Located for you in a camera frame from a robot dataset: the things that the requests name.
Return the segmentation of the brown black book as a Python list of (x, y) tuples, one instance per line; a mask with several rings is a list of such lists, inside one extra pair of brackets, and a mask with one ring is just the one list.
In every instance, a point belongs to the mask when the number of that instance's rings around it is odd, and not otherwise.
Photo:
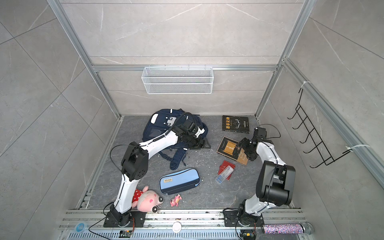
[(247, 165), (249, 160), (245, 154), (244, 149), (237, 146), (238, 143), (239, 142), (233, 139), (223, 137), (217, 149), (217, 153), (240, 164)]

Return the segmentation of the navy blue student backpack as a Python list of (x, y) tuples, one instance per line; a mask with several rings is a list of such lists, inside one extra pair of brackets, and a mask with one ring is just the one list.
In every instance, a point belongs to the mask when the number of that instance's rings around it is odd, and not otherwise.
[(159, 151), (159, 154), (162, 158), (170, 161), (171, 170), (176, 170), (179, 167), (180, 162), (184, 161), (186, 152), (189, 150), (181, 147), (180, 135), (186, 132), (196, 132), (197, 127), (207, 128), (208, 135), (209, 129), (207, 125), (202, 122), (199, 115), (187, 113), (182, 109), (162, 109), (155, 112), (148, 121), (143, 132), (142, 140), (144, 142), (151, 141), (174, 133), (178, 138), (177, 142), (174, 145), (165, 147), (165, 149), (175, 149), (176, 153), (172, 157), (164, 154), (162, 151)]

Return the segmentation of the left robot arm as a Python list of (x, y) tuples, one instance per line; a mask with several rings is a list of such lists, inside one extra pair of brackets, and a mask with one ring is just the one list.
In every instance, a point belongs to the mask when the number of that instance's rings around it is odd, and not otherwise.
[(182, 109), (155, 112), (145, 127), (143, 142), (127, 145), (121, 161), (121, 186), (107, 217), (119, 227), (125, 227), (133, 220), (133, 208), (144, 213), (157, 212), (164, 199), (148, 187), (137, 188), (148, 171), (149, 159), (160, 155), (170, 162), (171, 170), (176, 170), (186, 158), (187, 150), (211, 147), (206, 139), (208, 131), (198, 115)]

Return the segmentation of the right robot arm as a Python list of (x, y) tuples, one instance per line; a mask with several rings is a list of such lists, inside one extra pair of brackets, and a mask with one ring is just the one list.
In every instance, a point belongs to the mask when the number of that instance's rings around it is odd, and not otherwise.
[(291, 203), (296, 170), (279, 157), (274, 143), (267, 137), (265, 128), (256, 127), (252, 139), (242, 139), (238, 147), (244, 150), (248, 160), (260, 158), (263, 164), (256, 184), (256, 193), (239, 205), (239, 222), (248, 226), (256, 223), (264, 211)]

